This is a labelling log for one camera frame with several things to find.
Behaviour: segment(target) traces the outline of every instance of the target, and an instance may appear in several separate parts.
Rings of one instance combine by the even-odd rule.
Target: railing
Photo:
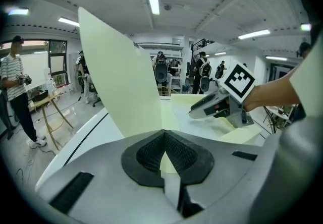
[[[198,41],[197,43],[192,44],[191,50],[194,52],[194,51],[199,50],[200,48],[205,47],[208,44],[212,44],[212,43],[214,43],[214,41],[204,38],[204,39],[201,39],[200,41]]]

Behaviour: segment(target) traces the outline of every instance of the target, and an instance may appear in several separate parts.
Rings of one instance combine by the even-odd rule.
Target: wooden table leg
[[[47,121],[47,117],[46,117],[46,114],[45,114],[45,108],[44,108],[44,105],[41,105],[41,110],[42,110],[42,113],[43,113],[43,115],[44,115],[45,124],[46,124],[47,130],[48,130],[48,132],[49,132],[50,138],[51,138],[51,140],[52,140],[53,144],[55,145],[56,149],[57,149],[57,150],[59,150],[59,148],[57,147],[56,142],[55,142],[55,140],[54,140],[54,137],[53,137],[53,136],[52,136],[52,134],[51,134],[51,127],[49,126],[48,121]]]
[[[61,117],[65,120],[66,123],[68,123],[68,125],[72,128],[74,128],[69,121],[67,121],[67,119],[65,118],[65,116],[62,114],[62,112],[59,110],[59,108],[57,107],[57,105],[55,104],[54,100],[51,100],[52,104],[54,105],[54,107],[56,108],[57,112],[60,113]]]

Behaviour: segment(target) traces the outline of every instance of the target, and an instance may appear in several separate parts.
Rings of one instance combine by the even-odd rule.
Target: white sneaker
[[[36,136],[37,136],[38,139],[41,139],[41,140],[46,138],[45,135],[39,134],[39,133],[37,133]]]
[[[36,142],[31,141],[29,143],[29,147],[32,148],[32,149],[35,149],[37,147],[43,147],[45,145],[46,145],[46,141],[43,141],[43,140],[40,140],[40,139],[37,139]]]

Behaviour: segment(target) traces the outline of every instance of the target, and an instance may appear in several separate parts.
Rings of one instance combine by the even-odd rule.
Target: striped shirt
[[[2,79],[7,78],[9,81],[17,80],[18,76],[21,75],[23,71],[24,67],[22,66],[22,61],[19,56],[13,58],[10,54],[8,54],[7,57],[5,57],[2,61],[0,69]],[[25,92],[27,92],[25,84],[7,88],[8,100],[13,100]]]

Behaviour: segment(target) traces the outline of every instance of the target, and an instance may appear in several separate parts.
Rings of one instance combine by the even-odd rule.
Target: whiteboard
[[[28,74],[32,79],[31,84],[27,87],[28,90],[33,89],[45,83],[45,70],[48,68],[48,54],[22,54],[20,55],[24,66],[24,74]]]

